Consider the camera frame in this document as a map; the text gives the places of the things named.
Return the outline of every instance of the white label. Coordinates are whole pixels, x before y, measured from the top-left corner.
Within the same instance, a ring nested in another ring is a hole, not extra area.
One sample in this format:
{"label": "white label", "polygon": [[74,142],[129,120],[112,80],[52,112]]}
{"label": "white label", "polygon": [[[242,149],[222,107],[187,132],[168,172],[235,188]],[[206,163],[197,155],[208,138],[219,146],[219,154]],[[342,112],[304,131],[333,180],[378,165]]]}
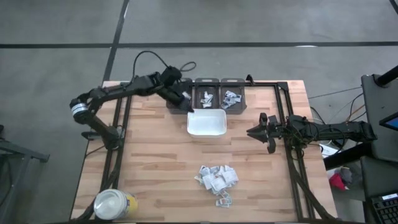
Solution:
{"label": "white label", "polygon": [[392,198],[395,198],[395,197],[398,197],[398,195],[397,194],[390,194],[390,195],[383,196],[381,198],[383,198],[383,200],[387,200],[387,199],[392,199]]}

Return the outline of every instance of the concrete floor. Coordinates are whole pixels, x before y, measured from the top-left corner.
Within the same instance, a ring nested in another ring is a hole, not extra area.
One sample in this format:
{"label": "concrete floor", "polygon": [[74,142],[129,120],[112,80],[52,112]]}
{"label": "concrete floor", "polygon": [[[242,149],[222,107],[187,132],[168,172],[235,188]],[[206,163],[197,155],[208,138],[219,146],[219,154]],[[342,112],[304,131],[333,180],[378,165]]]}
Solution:
{"label": "concrete floor", "polygon": [[[0,44],[111,43],[122,0],[0,0]],[[398,15],[388,0],[131,0],[120,42],[397,41]],[[119,49],[111,80],[129,80],[139,49]],[[187,77],[304,80],[308,96],[360,86],[360,76],[397,64],[398,47],[156,49],[167,63],[194,60]],[[0,123],[4,137],[50,153],[33,162],[16,223],[68,220],[87,130],[68,108],[101,84],[109,49],[0,49]],[[162,71],[143,55],[137,74]],[[361,90],[310,100],[328,121]],[[359,99],[355,108],[363,104]],[[343,121],[349,106],[331,122]],[[335,195],[339,217],[363,221],[361,204]]]}

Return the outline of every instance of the white bowl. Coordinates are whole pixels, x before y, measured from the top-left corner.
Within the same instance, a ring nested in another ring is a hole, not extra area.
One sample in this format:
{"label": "white bowl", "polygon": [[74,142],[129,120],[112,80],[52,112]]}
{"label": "white bowl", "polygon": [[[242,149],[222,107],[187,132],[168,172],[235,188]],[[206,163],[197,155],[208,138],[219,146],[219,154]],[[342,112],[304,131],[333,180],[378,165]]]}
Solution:
{"label": "white bowl", "polygon": [[187,131],[195,138],[217,138],[226,133],[226,113],[222,109],[194,109],[188,113]]}

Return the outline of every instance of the wooden table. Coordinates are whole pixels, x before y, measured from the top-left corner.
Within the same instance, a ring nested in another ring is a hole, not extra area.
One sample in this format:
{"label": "wooden table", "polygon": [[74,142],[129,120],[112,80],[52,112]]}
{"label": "wooden table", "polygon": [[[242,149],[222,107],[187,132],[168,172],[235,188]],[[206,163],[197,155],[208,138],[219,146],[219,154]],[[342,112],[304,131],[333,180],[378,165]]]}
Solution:
{"label": "wooden table", "polygon": [[[104,85],[118,83],[105,82]],[[311,118],[304,82],[288,83],[294,113]],[[277,140],[276,152],[268,154],[266,144],[246,136],[246,130],[258,124],[260,112],[278,116],[274,89],[247,87],[245,92],[248,107],[241,115],[228,115],[228,131],[217,139],[192,138],[187,133],[187,116],[170,114],[161,97],[133,97],[119,180],[119,190],[136,195],[139,202],[135,218],[129,221],[296,221],[283,141]],[[110,124],[115,105],[116,101],[105,103],[97,115]],[[87,152],[101,145],[100,140],[92,141]],[[98,193],[105,157],[104,149],[86,158],[72,218],[78,217]],[[306,148],[304,161],[312,192],[336,217],[319,147]],[[236,170],[239,182],[228,189],[233,198],[232,207],[218,208],[215,206],[217,196],[206,191],[193,177],[202,165],[225,164]],[[305,210],[302,195],[301,201]]]}

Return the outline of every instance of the cylindrical container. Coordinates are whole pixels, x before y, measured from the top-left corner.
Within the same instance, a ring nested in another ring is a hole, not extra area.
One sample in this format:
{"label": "cylindrical container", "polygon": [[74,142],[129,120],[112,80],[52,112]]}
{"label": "cylindrical container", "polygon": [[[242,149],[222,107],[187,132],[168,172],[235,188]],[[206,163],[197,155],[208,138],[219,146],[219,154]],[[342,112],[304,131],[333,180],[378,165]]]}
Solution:
{"label": "cylindrical container", "polygon": [[114,220],[131,216],[138,208],[137,199],[120,190],[104,190],[94,201],[95,215],[102,220]]}

